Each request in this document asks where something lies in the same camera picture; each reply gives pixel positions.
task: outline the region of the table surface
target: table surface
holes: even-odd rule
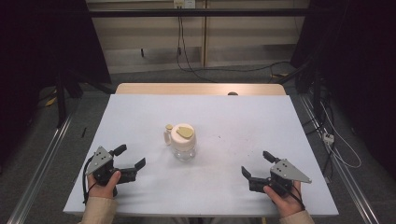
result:
[[[142,94],[123,94],[139,88]],[[229,91],[250,96],[226,96]],[[163,131],[167,122],[186,121],[196,131],[197,155],[182,162],[164,143]],[[248,190],[240,170],[244,165],[253,176],[268,177],[273,164],[262,157],[263,150],[288,159],[313,180],[302,189],[312,216],[338,214],[291,100],[279,85],[121,84],[109,100],[87,159],[99,146],[111,150],[121,144],[128,150],[115,158],[115,167],[147,160],[135,182],[118,185],[118,213],[125,216],[277,216],[265,194]],[[66,213],[84,211],[80,182],[81,173]]]
[[[122,83],[116,94],[286,95],[278,84]]]

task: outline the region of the power strip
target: power strip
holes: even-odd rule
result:
[[[322,140],[323,140],[324,143],[326,143],[329,146],[331,146],[332,143],[334,143],[334,135],[332,135],[330,133],[324,133],[322,135]]]
[[[174,0],[175,8],[184,8],[184,0]]]
[[[195,0],[174,0],[174,8],[195,8]]]

